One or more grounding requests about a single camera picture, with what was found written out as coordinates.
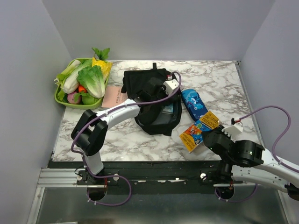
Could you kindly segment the blue patterned pencil case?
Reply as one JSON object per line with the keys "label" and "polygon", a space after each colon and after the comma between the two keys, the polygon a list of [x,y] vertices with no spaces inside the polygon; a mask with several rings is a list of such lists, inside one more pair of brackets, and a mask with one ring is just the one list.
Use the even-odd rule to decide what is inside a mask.
{"label": "blue patterned pencil case", "polygon": [[194,89],[186,89],[181,92],[183,103],[194,121],[199,120],[208,112],[200,95]]}

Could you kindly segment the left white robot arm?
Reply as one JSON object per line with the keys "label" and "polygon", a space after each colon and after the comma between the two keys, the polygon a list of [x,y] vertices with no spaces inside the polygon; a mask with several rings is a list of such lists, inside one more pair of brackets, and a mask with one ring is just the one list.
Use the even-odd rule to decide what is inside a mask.
{"label": "left white robot arm", "polygon": [[146,93],[142,90],[141,94],[110,109],[99,112],[86,110],[82,114],[71,133],[71,151],[81,155],[91,183],[99,184],[103,181],[104,165],[100,149],[104,145],[108,130],[127,119],[137,117],[142,105],[157,105],[168,100],[179,85],[180,82],[176,80],[167,80],[158,88],[162,92],[161,97],[153,94],[150,97],[142,96]]}

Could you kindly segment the shiny blue hologram notebook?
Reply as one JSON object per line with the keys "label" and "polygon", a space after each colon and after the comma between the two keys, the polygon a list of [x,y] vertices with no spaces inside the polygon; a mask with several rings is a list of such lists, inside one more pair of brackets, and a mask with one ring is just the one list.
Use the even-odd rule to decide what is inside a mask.
{"label": "shiny blue hologram notebook", "polygon": [[162,113],[164,114],[173,114],[174,106],[173,104],[167,105],[163,108]]}

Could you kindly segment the black student backpack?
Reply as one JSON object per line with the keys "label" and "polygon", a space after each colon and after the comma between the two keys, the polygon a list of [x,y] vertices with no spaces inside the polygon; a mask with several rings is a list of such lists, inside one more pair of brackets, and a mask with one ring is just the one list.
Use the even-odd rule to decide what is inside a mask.
{"label": "black student backpack", "polygon": [[172,130],[180,123],[182,114],[180,91],[174,96],[168,97],[164,82],[170,76],[177,80],[165,68],[158,69],[153,63],[150,70],[127,70],[122,80],[122,93],[126,93],[129,99],[138,100],[141,103],[140,112],[135,117],[137,125],[149,135],[163,134],[171,136]]}

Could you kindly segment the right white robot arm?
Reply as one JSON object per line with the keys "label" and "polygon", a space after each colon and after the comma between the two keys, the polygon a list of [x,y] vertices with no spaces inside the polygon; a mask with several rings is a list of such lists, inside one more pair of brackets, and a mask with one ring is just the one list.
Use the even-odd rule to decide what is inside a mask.
{"label": "right white robot arm", "polygon": [[213,175],[215,183],[230,181],[267,185],[299,199],[299,167],[284,161],[262,145],[250,140],[231,140],[224,131],[216,128],[202,132],[203,144],[219,155],[221,160]]}

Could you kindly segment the orange treehouse book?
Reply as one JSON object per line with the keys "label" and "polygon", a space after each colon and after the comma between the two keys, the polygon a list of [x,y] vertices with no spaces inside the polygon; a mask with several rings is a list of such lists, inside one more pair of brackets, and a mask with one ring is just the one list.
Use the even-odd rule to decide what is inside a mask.
{"label": "orange treehouse book", "polygon": [[199,120],[189,126],[182,134],[180,134],[179,137],[187,151],[191,153],[203,142],[202,133],[217,128],[219,124],[220,121],[218,117],[211,111],[208,111]]}

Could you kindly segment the pink notebook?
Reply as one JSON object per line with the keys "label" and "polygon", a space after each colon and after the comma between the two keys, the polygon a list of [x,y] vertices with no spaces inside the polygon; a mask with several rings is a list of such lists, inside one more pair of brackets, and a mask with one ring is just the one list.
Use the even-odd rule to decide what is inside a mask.
{"label": "pink notebook", "polygon": [[127,100],[128,99],[127,93],[122,93],[121,89],[122,89],[121,86],[108,85],[102,100],[101,107],[105,109],[112,108]]}

